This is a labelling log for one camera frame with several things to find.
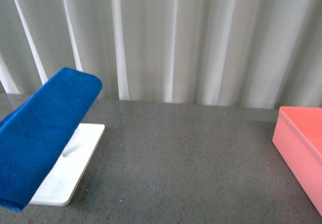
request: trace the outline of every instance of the pink container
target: pink container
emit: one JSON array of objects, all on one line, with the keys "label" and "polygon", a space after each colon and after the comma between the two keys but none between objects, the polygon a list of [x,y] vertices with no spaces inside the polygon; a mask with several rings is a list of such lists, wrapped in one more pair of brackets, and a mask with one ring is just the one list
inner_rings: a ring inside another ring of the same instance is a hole
[{"label": "pink container", "polygon": [[322,108],[281,107],[273,143],[322,215]]}]

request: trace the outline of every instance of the white plastic stand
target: white plastic stand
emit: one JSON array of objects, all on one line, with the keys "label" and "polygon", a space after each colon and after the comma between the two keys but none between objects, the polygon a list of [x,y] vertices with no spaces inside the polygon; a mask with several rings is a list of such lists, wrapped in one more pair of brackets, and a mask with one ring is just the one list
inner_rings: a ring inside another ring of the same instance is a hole
[{"label": "white plastic stand", "polygon": [[67,205],[104,132],[102,124],[81,123],[35,195],[34,205]]}]

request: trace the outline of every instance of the blue cloth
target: blue cloth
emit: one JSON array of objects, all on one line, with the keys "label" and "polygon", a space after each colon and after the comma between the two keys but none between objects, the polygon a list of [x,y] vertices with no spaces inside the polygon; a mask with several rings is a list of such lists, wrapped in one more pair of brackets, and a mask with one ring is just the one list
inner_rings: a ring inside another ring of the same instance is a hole
[{"label": "blue cloth", "polygon": [[30,202],[101,88],[63,68],[0,122],[0,205],[21,211]]}]

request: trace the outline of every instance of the curtain fold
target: curtain fold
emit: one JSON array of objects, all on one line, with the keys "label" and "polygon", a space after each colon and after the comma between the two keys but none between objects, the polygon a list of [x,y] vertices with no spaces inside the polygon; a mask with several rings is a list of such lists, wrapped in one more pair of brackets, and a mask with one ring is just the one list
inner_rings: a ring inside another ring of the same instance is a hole
[{"label": "curtain fold", "polygon": [[61,67],[101,97],[322,106],[322,0],[0,0],[0,92]]}]

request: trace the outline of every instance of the gray countertop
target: gray countertop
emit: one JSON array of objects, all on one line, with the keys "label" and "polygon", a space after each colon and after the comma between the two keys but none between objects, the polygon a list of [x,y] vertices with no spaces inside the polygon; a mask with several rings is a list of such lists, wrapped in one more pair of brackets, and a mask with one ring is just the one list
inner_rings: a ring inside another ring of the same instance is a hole
[{"label": "gray countertop", "polygon": [[[28,96],[0,94],[0,118]],[[65,207],[0,223],[322,223],[272,144],[277,110],[98,99],[106,130]]]}]

